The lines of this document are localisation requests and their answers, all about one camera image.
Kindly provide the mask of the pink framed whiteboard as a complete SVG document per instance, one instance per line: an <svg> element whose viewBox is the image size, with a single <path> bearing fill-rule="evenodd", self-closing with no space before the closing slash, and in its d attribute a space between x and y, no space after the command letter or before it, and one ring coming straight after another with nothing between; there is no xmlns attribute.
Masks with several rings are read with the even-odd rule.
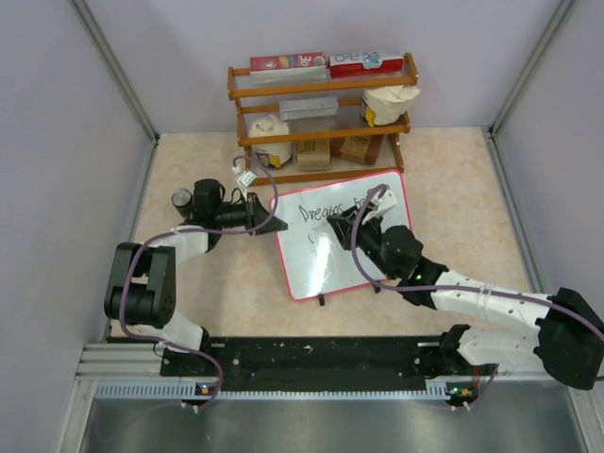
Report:
<svg viewBox="0 0 604 453"><path fill-rule="evenodd" d="M305 300L367 285L352 255L337 240L334 229L310 230L330 214L359 208L367 193L380 184L394 192L398 204L382 217L381 229L411 226L403 175L396 170L344 179L282 193L270 206L288 224L277 233L278 250L289 292L294 300Z"/></svg>

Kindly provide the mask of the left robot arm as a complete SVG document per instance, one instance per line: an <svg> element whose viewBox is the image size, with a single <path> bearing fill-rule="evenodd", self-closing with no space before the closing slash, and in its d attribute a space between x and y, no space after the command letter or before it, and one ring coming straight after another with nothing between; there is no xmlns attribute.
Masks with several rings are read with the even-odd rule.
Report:
<svg viewBox="0 0 604 453"><path fill-rule="evenodd" d="M151 240L149 245L120 243L115 251L104 301L109 319L137 327L181 353L181 362L200 375L213 365L210 335L176 308L176 268L210 252L221 237L234 231L260 235L288 228L267 210L256 193L236 189L229 200L216 179L181 188L171 202L183 223Z"/></svg>

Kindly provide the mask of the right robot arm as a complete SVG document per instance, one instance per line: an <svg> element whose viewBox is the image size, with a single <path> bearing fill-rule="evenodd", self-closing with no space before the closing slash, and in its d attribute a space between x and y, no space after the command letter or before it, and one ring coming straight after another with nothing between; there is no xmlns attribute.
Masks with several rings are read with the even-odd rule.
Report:
<svg viewBox="0 0 604 453"><path fill-rule="evenodd" d="M603 322L577 291L514 292L455 272L423 255L407 226L382 228L351 208L327 218L338 242L364 255L394 292L414 306L458 312L494 324L454 326L442 338L441 363L454 374L471 365L543 370L560 383L590 390L603 379Z"/></svg>

